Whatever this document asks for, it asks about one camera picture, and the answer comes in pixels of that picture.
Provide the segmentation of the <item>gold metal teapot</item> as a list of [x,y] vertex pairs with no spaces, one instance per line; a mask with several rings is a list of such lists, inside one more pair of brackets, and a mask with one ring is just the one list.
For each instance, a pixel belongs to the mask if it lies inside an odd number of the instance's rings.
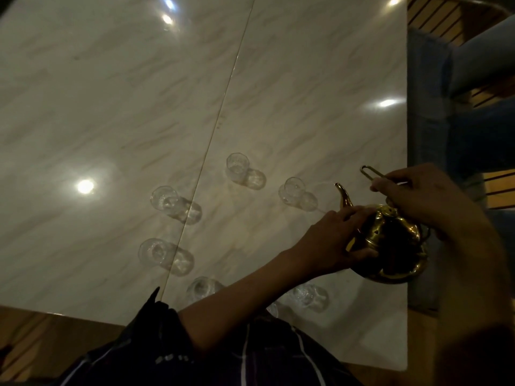
[[386,285],[404,284],[418,277],[428,265],[431,229],[403,215],[386,203],[365,205],[370,215],[346,246],[348,252],[372,249],[377,256],[360,261],[352,271],[364,279]]

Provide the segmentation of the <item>person's left forearm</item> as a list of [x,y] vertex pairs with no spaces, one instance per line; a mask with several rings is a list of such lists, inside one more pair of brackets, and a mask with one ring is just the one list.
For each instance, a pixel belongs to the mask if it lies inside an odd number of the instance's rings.
[[179,319],[197,353],[214,349],[236,327],[293,287],[306,282],[312,263],[290,248],[248,276],[179,311]]

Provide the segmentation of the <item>person's left hand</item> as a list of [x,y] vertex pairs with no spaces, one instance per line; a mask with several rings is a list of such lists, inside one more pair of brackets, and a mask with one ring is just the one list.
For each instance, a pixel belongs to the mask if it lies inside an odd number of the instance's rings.
[[350,269],[347,246],[375,213],[371,207],[344,207],[327,212],[291,248],[294,262],[304,280]]

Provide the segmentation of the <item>dark striped shirt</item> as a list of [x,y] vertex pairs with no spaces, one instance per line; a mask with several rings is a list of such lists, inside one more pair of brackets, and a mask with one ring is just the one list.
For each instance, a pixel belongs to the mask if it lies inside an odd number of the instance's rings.
[[116,340],[78,358],[51,386],[363,386],[307,334],[264,313],[201,357],[177,312],[156,296]]

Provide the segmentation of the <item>person's right forearm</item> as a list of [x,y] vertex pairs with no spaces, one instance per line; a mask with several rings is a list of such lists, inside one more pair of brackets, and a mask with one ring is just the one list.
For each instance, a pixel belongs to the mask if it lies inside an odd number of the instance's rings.
[[513,310],[506,252],[497,231],[479,209],[452,216],[440,228],[441,261],[438,355],[495,328],[513,337]]

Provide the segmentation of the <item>blue upholstered chair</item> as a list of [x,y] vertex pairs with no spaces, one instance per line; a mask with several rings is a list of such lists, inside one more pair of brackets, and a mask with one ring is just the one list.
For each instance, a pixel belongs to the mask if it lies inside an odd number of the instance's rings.
[[473,109],[470,91],[515,76],[515,14],[456,46],[407,33],[408,165],[443,170],[482,208],[507,251],[515,299],[515,207],[490,209],[482,174],[515,170],[515,94]]

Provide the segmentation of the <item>group of clear glass cups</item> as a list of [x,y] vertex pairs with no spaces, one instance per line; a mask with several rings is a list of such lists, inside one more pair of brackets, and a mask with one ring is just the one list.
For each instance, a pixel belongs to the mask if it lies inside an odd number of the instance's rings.
[[[248,157],[242,153],[232,153],[227,157],[225,173],[230,181],[254,190],[263,188],[266,182],[265,175],[252,169]],[[318,200],[314,194],[306,191],[304,182],[297,177],[288,178],[280,186],[279,197],[286,205],[307,212],[318,208]],[[196,223],[202,216],[199,205],[181,197],[170,186],[156,188],[151,194],[150,203],[155,210],[183,223],[187,220]],[[194,266],[192,255],[177,245],[159,238],[142,242],[138,250],[138,258],[147,266],[169,266],[171,273],[179,277],[190,273]],[[215,279],[197,277],[186,290],[186,301],[188,304],[193,304],[221,288],[223,285]],[[327,292],[322,287],[309,283],[293,288],[287,295],[292,304],[316,312],[324,311],[329,305]]]

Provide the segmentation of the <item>person's right hand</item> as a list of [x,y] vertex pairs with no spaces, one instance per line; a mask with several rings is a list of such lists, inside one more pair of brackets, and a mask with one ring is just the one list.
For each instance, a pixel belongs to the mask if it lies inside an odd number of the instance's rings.
[[435,230],[441,241],[484,238],[492,233],[481,207],[434,164],[416,165],[388,174],[411,179],[408,207],[398,210]]

